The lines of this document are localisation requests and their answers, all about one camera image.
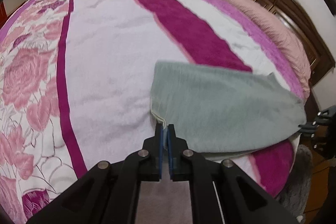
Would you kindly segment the grey pants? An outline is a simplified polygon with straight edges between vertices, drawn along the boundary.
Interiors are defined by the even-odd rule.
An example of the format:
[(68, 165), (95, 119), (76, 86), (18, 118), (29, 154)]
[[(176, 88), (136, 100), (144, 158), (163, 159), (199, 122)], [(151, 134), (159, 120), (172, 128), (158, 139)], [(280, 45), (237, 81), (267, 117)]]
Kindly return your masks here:
[(150, 110), (205, 153), (256, 151), (288, 139), (306, 122), (303, 101), (274, 74), (160, 61)]

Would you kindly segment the grey fluffy rug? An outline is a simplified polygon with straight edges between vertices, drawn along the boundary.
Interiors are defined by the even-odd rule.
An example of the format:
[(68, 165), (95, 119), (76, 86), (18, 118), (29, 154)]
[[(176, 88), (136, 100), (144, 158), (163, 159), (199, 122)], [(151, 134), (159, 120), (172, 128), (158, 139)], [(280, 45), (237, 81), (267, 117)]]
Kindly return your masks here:
[(284, 189), (276, 197), (276, 200), (292, 213), (299, 223), (303, 223), (305, 218), (304, 210), (311, 187), (312, 159), (310, 149), (300, 144)]

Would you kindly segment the pink pillow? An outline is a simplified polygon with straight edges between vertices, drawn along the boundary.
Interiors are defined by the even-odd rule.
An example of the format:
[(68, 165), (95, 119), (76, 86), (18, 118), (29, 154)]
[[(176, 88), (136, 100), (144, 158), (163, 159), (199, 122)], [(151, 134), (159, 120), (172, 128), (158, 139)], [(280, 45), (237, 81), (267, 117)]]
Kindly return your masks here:
[(303, 91), (303, 99), (310, 96), (310, 64), (302, 42), (279, 19), (253, 0), (225, 0), (235, 6), (274, 42), (287, 58)]

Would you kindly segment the dark wooden headboard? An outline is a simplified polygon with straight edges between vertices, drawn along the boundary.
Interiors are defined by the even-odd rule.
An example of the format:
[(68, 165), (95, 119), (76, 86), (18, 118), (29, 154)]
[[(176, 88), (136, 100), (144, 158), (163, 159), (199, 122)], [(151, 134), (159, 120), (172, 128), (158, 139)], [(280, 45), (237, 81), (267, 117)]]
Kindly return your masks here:
[(253, 0), (275, 15), (303, 43), (311, 69), (310, 84), (315, 86), (335, 67), (326, 43), (306, 11), (296, 0)]

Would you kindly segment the pink patterned bedspread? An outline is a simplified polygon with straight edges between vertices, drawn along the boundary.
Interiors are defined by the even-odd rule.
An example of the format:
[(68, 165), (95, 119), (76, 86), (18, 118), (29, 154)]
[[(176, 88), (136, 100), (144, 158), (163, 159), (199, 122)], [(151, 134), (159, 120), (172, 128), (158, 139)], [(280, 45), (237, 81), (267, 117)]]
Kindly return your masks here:
[[(1, 221), (29, 219), (98, 162), (123, 161), (154, 136), (156, 63), (274, 74), (303, 99), (287, 58), (225, 0), (28, 0), (1, 29)], [(133, 223), (193, 223), (189, 183), (143, 181)], [(294, 165), (299, 133), (232, 160), (272, 198)]]

